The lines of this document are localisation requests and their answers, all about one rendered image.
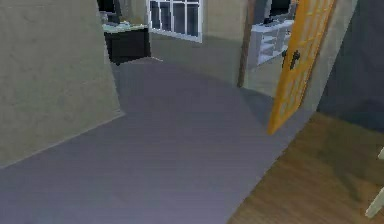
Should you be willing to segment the white shelf unit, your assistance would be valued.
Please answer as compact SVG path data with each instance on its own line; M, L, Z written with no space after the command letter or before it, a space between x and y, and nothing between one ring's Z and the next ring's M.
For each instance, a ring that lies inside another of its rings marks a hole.
M293 20L285 20L274 25L253 25L247 65L255 68L286 51L293 24Z

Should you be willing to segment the orange room door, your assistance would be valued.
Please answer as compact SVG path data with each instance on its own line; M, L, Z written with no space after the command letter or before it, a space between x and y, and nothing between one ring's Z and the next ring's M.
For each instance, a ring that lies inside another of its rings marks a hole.
M335 0L299 0L267 133L274 134L300 107ZM293 53L301 54L290 69Z

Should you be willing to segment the black cabinet with pale top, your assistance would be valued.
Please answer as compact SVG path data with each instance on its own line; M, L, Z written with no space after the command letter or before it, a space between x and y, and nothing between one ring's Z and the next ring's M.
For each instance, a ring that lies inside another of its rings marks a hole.
M109 60L116 65L150 57L149 29L143 24L128 22L102 25Z

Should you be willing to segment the pale furniture leg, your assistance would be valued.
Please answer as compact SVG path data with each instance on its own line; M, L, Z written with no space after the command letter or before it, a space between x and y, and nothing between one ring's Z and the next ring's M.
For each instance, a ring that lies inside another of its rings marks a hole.
M380 160L384 160L384 147L381 149L378 158ZM382 207L384 207L384 187L381 188L379 193L367 208L365 216L368 218L373 218Z

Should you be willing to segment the white framed window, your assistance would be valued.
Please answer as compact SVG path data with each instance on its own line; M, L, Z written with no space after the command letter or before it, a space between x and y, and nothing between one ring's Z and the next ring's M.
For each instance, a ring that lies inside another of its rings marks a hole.
M204 0L146 0L149 30L201 43Z

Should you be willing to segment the brown door frame post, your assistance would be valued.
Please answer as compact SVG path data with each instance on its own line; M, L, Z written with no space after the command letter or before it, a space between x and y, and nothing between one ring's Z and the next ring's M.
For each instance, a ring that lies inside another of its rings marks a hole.
M243 41L241 46L241 55L239 62L239 73L237 79L237 87L241 88L244 85L245 70L248 58L248 49L251 38L251 29L254 19L254 7L256 0L247 0L246 17L244 22Z

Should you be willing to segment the black television set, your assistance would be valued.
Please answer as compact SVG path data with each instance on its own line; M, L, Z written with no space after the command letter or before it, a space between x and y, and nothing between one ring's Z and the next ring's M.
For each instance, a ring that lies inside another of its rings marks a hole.
M290 8L291 0L267 0L263 23L269 24L276 19L288 15Z

